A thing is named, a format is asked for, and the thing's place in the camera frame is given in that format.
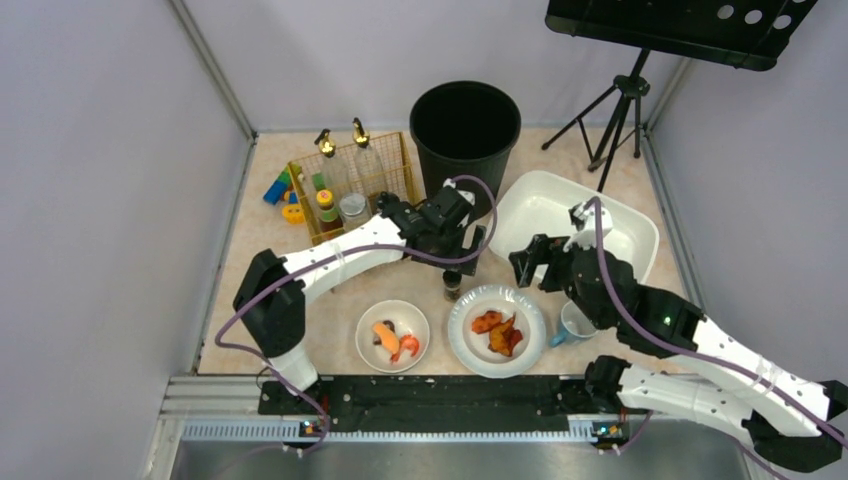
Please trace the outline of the glass oil bottle dark liquid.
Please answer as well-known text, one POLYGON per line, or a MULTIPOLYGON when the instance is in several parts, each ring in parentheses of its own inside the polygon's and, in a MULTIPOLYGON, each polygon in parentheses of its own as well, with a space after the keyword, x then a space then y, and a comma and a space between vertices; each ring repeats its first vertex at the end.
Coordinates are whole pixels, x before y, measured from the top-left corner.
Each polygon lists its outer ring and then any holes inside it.
POLYGON ((370 133, 365 129, 361 120, 354 117, 353 140, 357 147, 354 157, 354 167, 361 181, 365 197, 371 211, 378 211, 378 197, 388 190, 388 180, 384 163, 379 152, 371 145, 370 133))

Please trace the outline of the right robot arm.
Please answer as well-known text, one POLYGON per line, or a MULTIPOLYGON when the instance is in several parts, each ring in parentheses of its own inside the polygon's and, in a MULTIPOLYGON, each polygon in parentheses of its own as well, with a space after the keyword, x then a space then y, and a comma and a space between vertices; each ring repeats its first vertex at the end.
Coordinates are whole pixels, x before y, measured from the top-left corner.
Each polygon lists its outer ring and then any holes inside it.
POLYGON ((845 435, 829 423, 847 409, 844 383, 786 372, 731 338, 691 302, 639 283, 629 263, 593 241, 539 234, 508 259, 519 286, 528 286, 545 266, 540 290, 565 293, 595 328, 615 329, 630 349, 669 360, 714 385, 665 379, 605 355, 586 372, 587 389, 602 405, 685 418, 800 473, 834 464, 846 452, 845 435))

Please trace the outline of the small dark spice jar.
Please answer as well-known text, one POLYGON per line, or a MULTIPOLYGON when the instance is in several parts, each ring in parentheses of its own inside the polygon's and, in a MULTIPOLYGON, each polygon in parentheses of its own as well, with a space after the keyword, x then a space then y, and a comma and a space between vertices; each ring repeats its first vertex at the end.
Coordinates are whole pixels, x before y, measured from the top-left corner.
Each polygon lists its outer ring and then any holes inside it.
POLYGON ((446 300, 456 302, 460 298, 462 277, 463 275, 456 271, 446 270, 443 272, 443 295, 446 300))

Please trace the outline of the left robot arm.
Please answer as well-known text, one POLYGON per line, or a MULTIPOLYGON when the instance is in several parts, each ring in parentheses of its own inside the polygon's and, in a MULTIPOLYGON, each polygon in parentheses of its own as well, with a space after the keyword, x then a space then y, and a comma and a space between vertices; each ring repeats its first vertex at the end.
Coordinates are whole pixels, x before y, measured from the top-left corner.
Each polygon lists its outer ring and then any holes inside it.
POLYGON ((453 179, 417 205, 382 192, 377 206, 377 214, 364 224, 319 245, 284 255, 270 249, 257 253, 237 290, 236 320, 248 330, 257 355, 293 395, 318 379, 303 344, 306 308, 314 300, 359 274, 405 257, 471 276, 491 239, 479 226, 471 246, 463 245, 475 196, 453 179))

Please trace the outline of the white paper plate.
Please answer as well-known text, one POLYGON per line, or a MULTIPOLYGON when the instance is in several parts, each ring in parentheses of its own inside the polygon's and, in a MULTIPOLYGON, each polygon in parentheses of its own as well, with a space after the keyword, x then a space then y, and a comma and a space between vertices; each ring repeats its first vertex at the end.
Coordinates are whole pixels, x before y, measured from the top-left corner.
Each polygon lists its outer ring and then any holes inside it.
POLYGON ((547 332, 539 307, 516 289, 504 285, 476 287, 456 302, 447 321, 448 340, 457 359, 477 375, 504 379, 525 373, 541 357, 547 332), (471 331, 471 323, 487 310, 500 311, 505 318, 516 315, 515 327, 524 339, 512 357, 488 349, 488 335, 471 331))

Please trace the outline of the red sauce bottle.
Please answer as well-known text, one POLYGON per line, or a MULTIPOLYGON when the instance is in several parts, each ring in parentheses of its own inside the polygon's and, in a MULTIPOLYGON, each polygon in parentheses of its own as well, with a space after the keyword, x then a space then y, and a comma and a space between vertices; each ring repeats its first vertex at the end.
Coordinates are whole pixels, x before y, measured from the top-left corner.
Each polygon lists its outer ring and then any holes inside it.
POLYGON ((316 193, 318 207, 317 222, 324 240, 333 239, 344 232, 344 223, 336 207, 335 198, 329 189, 316 193))

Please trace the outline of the white bowl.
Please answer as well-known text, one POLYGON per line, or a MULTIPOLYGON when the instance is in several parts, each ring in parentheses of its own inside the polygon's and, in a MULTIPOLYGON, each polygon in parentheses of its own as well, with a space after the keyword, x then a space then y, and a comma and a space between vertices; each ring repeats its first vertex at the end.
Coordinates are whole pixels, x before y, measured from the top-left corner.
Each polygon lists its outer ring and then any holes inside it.
POLYGON ((362 315, 355 342, 360 357, 369 367, 382 373, 396 374, 411 369, 422 360, 430 335, 430 324, 418 307, 402 300, 386 300, 370 307, 362 315), (399 339, 407 334, 419 340, 419 353, 415 358, 404 354, 392 364, 390 356, 398 349, 399 339))

